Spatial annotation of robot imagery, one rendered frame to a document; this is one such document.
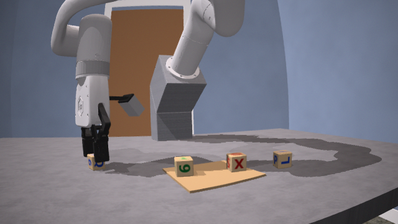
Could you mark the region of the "tan flat mat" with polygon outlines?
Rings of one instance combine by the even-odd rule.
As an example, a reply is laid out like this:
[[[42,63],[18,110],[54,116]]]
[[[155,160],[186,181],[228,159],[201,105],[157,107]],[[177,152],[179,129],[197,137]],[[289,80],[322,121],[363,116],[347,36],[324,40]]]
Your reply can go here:
[[[246,168],[245,171],[230,172],[226,168],[226,161],[195,164],[193,165],[194,176],[188,177],[177,177],[174,167],[163,168],[162,170],[190,194],[226,187],[266,176],[265,173],[249,168]]]

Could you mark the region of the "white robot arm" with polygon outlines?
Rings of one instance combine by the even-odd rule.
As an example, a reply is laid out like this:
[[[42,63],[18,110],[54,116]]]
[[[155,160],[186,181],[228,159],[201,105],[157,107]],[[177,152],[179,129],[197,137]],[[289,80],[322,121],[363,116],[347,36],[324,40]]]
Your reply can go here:
[[[68,25],[69,20],[83,9],[115,1],[118,0],[66,0],[60,7],[51,48],[56,55],[76,57],[76,76],[109,75],[112,21],[102,14],[90,14],[78,27]],[[167,71],[179,80],[196,79],[200,73],[198,65],[214,31],[222,37],[238,33],[244,20],[244,7],[245,0],[192,0],[174,56],[166,62]],[[134,94],[110,96],[109,99],[119,100],[128,116],[140,116],[145,110]]]

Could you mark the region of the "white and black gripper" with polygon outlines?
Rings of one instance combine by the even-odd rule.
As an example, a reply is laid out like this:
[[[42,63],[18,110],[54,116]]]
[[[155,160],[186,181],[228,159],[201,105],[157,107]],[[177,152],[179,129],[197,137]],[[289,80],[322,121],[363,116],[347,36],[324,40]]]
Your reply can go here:
[[[81,127],[83,155],[94,154],[96,163],[109,161],[109,75],[89,73],[77,75],[75,79],[78,80],[75,122]]]

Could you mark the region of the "wooden letter block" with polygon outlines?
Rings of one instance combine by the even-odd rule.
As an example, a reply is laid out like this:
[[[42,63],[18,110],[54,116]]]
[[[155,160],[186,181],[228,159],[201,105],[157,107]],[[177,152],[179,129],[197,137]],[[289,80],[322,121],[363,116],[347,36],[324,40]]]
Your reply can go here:
[[[194,176],[193,159],[190,156],[174,157],[175,174],[177,177]]]
[[[226,168],[230,172],[246,170],[247,155],[242,152],[229,153],[226,155]]]
[[[286,150],[274,151],[273,166],[278,169],[292,167],[292,153]]]
[[[88,167],[92,170],[101,170],[105,169],[105,162],[96,163],[94,160],[94,154],[88,154]]]

